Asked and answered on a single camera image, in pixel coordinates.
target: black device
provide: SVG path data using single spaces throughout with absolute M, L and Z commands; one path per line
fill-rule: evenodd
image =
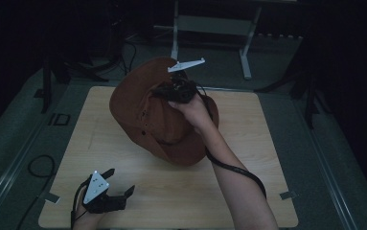
M 172 83 L 163 83 L 152 89 L 154 97 L 160 97 L 170 102 L 187 104 L 197 93 L 196 84 L 188 80 L 184 71 L 174 72 L 171 76 Z
M 81 205 L 87 210 L 86 212 L 101 214 L 124 210 L 126 208 L 126 200 L 132 196 L 135 185 L 126 190 L 123 195 L 109 196 L 106 194 L 109 184 L 105 180 L 113 174 L 114 169 L 110 169 L 103 174 L 94 172 L 87 180 L 80 184 L 73 202 L 71 229 L 73 229 L 75 221 L 82 216 L 76 217 L 76 205 L 80 190 L 84 186 L 87 186 L 87 188 L 83 193 Z

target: black strap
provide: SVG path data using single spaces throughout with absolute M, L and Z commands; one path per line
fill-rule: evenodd
M 73 199 L 73 209 L 72 209 L 72 212 L 70 213 L 70 229 L 73 229 L 73 226 L 75 225 L 75 222 L 78 219 L 76 217 L 76 209 L 77 209 L 77 204 L 78 204 L 78 198 L 79 198 L 80 190 L 82 189 L 82 187 L 88 185 L 88 183 L 90 182 L 90 179 L 91 179 L 91 175 L 90 175 L 90 177 L 88 179 L 86 179 L 84 182 L 82 182 L 80 184 L 80 186 L 78 187 L 78 189 L 76 190 L 75 198 Z
M 263 182 L 261 181 L 261 179 L 256 176 L 254 173 L 250 172 L 250 171 L 246 171 L 246 170 L 243 170 L 241 168 L 238 168 L 238 167 L 235 167 L 235 166 L 231 166 L 231 165 L 227 165 L 227 164 L 224 164 L 222 162 L 220 162 L 219 160 L 216 159 L 216 157 L 214 157 L 209 151 L 208 149 L 206 148 L 206 154 L 207 154 L 207 158 L 213 162 L 213 164 L 216 164 L 217 166 L 220 166 L 222 168 L 224 168 L 225 170 L 229 170 L 229 171 L 232 171 L 234 173 L 239 173 L 239 174 L 242 174 L 248 178 L 251 178 L 252 180 L 254 180 L 258 186 L 260 187 L 262 193 L 264 194 L 264 197 L 266 198 L 266 189 L 264 188 L 264 184 Z

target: table surface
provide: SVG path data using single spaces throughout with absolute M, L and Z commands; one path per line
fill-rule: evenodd
M 126 136 L 109 111 L 114 87 L 95 86 L 88 93 L 39 225 L 70 227 L 76 189 L 93 171 L 114 168 L 107 179 L 109 196 L 135 185 L 126 209 L 108 213 L 102 228 L 233 228 L 211 163 L 204 158 L 191 167 L 177 167 L 154 157 Z M 264 183 L 267 201 L 280 227 L 298 223 L 293 202 L 282 200 L 287 184 L 258 96 L 249 92 L 212 91 L 218 105 L 219 130 L 249 171 Z

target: cable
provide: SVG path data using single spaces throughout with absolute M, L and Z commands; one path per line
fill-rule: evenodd
M 207 158 L 209 158 L 209 160 L 211 162 L 213 162 L 214 164 L 216 164 L 217 166 L 220 166 L 220 167 L 224 168 L 225 170 L 229 170 L 229 171 L 232 171 L 234 173 L 242 174 L 242 175 L 254 180 L 258 184 L 258 186 L 260 187 L 262 193 L 264 194 L 264 197 L 266 198 L 266 189 L 264 188 L 264 184 L 261 181 L 261 179 L 258 176 L 256 176 L 254 173 L 252 173 L 250 171 L 243 170 L 243 169 L 235 167 L 235 166 L 227 165 L 225 163 L 220 162 L 219 160 L 217 160 L 211 154 L 211 152 L 209 152 L 209 150 L 207 148 L 206 148 L 206 155 L 207 155 Z
M 136 46 L 134 44 L 132 44 L 131 42 L 129 42 L 129 41 L 126 41 L 126 44 L 132 46 L 132 48 L 134 49 L 131 61 L 129 62 L 129 72 L 130 72 L 132 70 L 132 62 L 133 62 L 133 60 L 135 59 L 135 56 L 136 56 Z
M 48 158 L 51 161 L 51 170 L 49 172 L 49 174 L 37 174 L 35 172 L 33 172 L 32 170 L 32 164 L 40 159 L 40 158 Z M 25 214 L 22 216 L 21 220 L 19 221 L 18 225 L 16 226 L 16 230 L 19 230 L 25 220 L 25 218 L 27 217 L 27 215 L 29 214 L 29 212 L 31 211 L 31 209 L 34 207 L 34 204 L 36 203 L 36 201 L 39 199 L 39 197 L 42 195 L 42 193 L 45 191 L 46 187 L 48 186 L 49 182 L 51 181 L 52 177 L 54 175 L 56 175 L 55 173 L 55 168 L 56 168 L 56 163 L 55 160 L 52 156 L 50 155 L 39 155 L 38 157 L 34 158 L 29 164 L 28 164 L 28 173 L 30 173 L 32 176 L 35 176 L 37 178 L 47 178 L 45 181 L 45 184 L 43 185 L 42 189 L 40 190 L 39 195 L 37 195 L 34 200 L 32 201 L 31 205 L 28 207 L 27 211 L 25 212 Z
M 206 93 L 206 90 L 204 90 L 203 86 L 201 86 L 199 83 L 196 83 L 198 86 L 200 86 L 200 88 L 203 90 L 204 92 L 204 95 L 201 95 L 200 91 L 196 90 L 197 91 L 197 94 L 198 96 L 200 96 L 201 100 L 203 100 L 204 102 L 204 106 L 206 107 L 207 109 L 207 112 L 211 118 L 211 120 L 213 120 L 213 113 L 211 112 L 210 110 L 210 106 L 208 105 L 208 101 L 206 100 L 207 99 L 207 93 Z
M 98 76 L 104 76 L 104 75 L 106 75 L 106 74 L 108 74 L 108 73 L 112 72 L 113 70 L 115 70 L 115 69 L 117 69 L 117 68 L 120 68 L 120 67 L 121 67 L 121 66 L 120 66 L 120 64 L 118 63 L 118 64 L 114 65 L 113 67 L 111 67 L 110 69 L 106 70 L 105 72 L 97 73 L 97 75 L 98 75 Z
M 124 75 L 126 75 L 128 73 L 128 70 L 126 68 L 126 60 L 124 59 L 124 56 L 121 56 L 121 61 L 123 62 L 123 65 L 124 65 L 124 69 L 120 66 L 120 68 L 122 70 L 124 70 Z
M 84 216 L 84 214 L 86 214 L 87 211 L 88 211 L 88 210 L 86 210 L 80 216 L 76 217 L 76 210 L 77 210 L 78 198 L 79 198 L 80 191 L 84 186 L 86 186 L 90 182 L 90 179 L 91 179 L 91 175 L 90 175 L 90 177 L 88 177 L 88 179 L 86 179 L 84 182 L 82 182 L 79 185 L 78 189 L 76 190 L 75 197 L 73 199 L 72 212 L 70 212 L 70 229 L 73 229 L 73 226 L 75 225 L 75 221 L 78 220 L 79 218 L 81 218 L 82 216 Z

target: grey floor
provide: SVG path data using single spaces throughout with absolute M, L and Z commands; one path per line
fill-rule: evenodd
M 145 45 L 137 37 L 129 40 L 137 48 L 133 67 L 171 54 L 170 44 Z M 205 87 L 251 92 L 277 81 L 299 44 L 300 39 L 255 37 L 248 54 L 252 80 L 243 79 L 236 48 L 186 42 L 180 46 L 178 59 L 206 59 L 202 66 L 187 71 L 192 80 Z M 131 60 L 132 46 L 126 45 L 124 56 L 127 62 Z M 88 90 L 94 85 L 115 86 L 124 72 L 115 68 L 100 73 L 110 79 L 106 83 L 72 75 L 68 85 L 53 83 L 53 104 L 41 114 L 42 101 L 34 98 L 34 92 L 42 85 L 42 72 L 35 73 L 0 119 L 0 229 L 16 228 L 41 192 L 46 179 L 31 176 L 27 165 L 47 154 L 55 159 L 57 169 Z M 334 117 L 319 105 L 320 113 L 313 116 L 314 129 L 310 130 L 303 120 L 305 100 L 292 100 L 287 94 L 290 87 L 291 83 L 259 97 L 287 185 L 297 194 L 293 202 L 299 224 L 294 229 L 367 229 L 367 183 L 342 131 Z M 49 125 L 54 113 L 70 115 L 69 125 Z M 41 158 L 33 169 L 49 173 L 51 164 Z M 37 200 L 21 229 L 41 229 L 37 220 L 43 204 L 43 198 Z

